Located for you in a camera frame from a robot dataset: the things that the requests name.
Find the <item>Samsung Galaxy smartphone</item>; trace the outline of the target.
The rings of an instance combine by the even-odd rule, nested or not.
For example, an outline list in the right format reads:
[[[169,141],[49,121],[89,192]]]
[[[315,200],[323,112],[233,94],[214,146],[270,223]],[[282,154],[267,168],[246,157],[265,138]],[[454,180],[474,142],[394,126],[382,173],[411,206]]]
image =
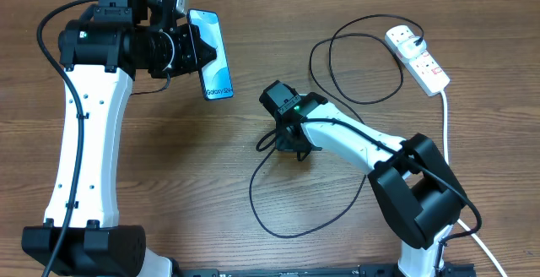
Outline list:
[[[187,18],[205,100],[232,98],[234,88],[219,16],[212,11],[191,8]]]

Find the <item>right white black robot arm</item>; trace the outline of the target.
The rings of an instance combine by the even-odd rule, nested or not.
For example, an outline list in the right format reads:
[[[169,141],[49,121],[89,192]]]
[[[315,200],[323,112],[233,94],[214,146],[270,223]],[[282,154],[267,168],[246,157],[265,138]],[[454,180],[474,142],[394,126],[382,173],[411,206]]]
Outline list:
[[[326,149],[357,166],[370,183],[381,213],[402,241],[395,264],[367,264],[359,275],[474,276],[471,264],[447,263],[448,241],[479,231],[482,218],[435,143],[421,133],[410,139],[367,127],[342,113],[326,97],[299,94],[275,81],[260,103],[275,121],[266,134],[269,144],[256,150],[294,152],[299,161],[314,150]],[[452,227],[468,207],[476,225],[460,235]]]

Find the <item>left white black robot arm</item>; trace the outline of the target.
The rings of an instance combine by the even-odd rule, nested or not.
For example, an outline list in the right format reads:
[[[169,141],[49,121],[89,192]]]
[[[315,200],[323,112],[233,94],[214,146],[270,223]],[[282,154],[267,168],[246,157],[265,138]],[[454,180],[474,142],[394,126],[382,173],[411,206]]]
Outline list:
[[[121,225],[116,172],[122,119],[136,72],[155,79],[198,73],[202,92],[228,73],[216,13],[187,0],[83,0],[58,37],[51,65],[66,89],[55,187],[21,247],[46,274],[178,276],[173,258],[152,252],[140,225]]]

